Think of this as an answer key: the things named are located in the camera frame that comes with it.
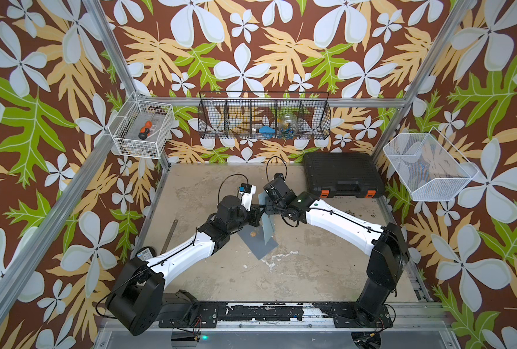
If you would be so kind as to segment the light blue envelope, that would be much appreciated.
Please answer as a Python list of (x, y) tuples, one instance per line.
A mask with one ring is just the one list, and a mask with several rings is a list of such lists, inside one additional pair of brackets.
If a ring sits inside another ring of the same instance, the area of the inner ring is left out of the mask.
[(263, 228), (264, 234), (264, 243), (268, 244), (274, 235), (274, 221), (271, 217), (272, 212), (272, 200), (267, 195), (266, 192), (262, 192), (258, 196), (259, 205), (263, 209), (263, 213), (261, 215), (261, 226)]

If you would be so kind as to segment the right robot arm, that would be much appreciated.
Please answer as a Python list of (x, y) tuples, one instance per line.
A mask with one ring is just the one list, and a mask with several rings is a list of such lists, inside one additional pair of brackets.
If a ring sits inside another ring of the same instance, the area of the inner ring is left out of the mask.
[(297, 195), (281, 174), (265, 184), (264, 193), (267, 213), (322, 228), (369, 257), (367, 281), (349, 319), (361, 327), (375, 326), (382, 321), (386, 311), (384, 304), (389, 295), (396, 292), (410, 260), (401, 228), (394, 223), (383, 226), (361, 220), (306, 191)]

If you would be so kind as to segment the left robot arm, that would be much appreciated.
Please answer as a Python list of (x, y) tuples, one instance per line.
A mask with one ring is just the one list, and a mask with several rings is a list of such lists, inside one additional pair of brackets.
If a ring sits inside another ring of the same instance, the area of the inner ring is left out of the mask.
[(198, 299), (185, 290), (166, 293), (165, 288), (222, 249), (244, 227), (258, 227), (265, 211), (264, 204), (244, 206), (236, 196), (224, 197), (217, 211), (183, 244), (148, 260), (129, 261), (105, 301), (106, 309), (134, 336), (155, 322), (172, 328), (196, 327)]

